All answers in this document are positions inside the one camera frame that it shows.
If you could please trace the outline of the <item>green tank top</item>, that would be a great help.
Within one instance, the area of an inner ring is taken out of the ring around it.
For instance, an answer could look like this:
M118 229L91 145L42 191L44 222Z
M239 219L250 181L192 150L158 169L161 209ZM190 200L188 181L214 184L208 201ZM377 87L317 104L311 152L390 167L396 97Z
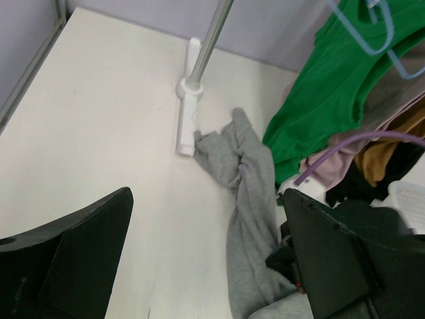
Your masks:
M332 12L263 137L276 182L293 177L332 135L358 128L369 92L393 66L385 54L366 54Z

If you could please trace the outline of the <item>pink tank top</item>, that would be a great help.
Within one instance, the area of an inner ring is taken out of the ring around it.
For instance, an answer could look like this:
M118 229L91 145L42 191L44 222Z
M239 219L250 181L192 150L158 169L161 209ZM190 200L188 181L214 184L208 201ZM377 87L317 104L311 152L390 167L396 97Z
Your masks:
M403 85L388 84L374 87L368 95L363 119L357 129L335 134L327 141L327 147L320 152L304 158L299 163L299 171L304 172L331 147L342 140L362 132L386 130L390 123L415 105L424 97L424 81L406 81ZM326 189L335 187L347 174L354 157L369 143L368 140L357 140L341 148L325 160L314 172L312 178L320 182Z

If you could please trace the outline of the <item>grey tank top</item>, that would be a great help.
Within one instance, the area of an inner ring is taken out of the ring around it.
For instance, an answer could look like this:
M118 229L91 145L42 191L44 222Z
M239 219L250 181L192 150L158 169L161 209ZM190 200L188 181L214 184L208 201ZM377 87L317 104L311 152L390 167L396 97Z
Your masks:
M233 318L312 318L306 296L266 266L279 246L272 154L241 108L220 133L195 133L195 160L236 206L226 236L228 299Z

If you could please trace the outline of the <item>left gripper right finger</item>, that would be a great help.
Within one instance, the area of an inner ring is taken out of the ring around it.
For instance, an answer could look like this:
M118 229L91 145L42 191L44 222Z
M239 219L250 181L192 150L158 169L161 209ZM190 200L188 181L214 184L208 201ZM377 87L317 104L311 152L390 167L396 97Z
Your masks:
M424 317L424 236L395 209L330 208L295 189L283 200L315 318Z

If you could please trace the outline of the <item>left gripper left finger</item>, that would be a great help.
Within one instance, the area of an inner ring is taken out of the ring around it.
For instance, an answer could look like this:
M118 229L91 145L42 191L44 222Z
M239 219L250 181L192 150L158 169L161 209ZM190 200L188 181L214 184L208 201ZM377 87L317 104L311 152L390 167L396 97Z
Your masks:
M104 318L132 209L123 187L1 239L1 317Z

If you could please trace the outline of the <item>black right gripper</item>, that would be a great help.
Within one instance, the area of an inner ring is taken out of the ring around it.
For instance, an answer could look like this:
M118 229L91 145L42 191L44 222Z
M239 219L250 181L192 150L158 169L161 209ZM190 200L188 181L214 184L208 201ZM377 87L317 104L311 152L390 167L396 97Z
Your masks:
M311 296L348 291L362 296L378 284L361 233L410 236L412 229L389 207L348 201L332 209L316 200L286 200L282 246L266 265L302 286Z

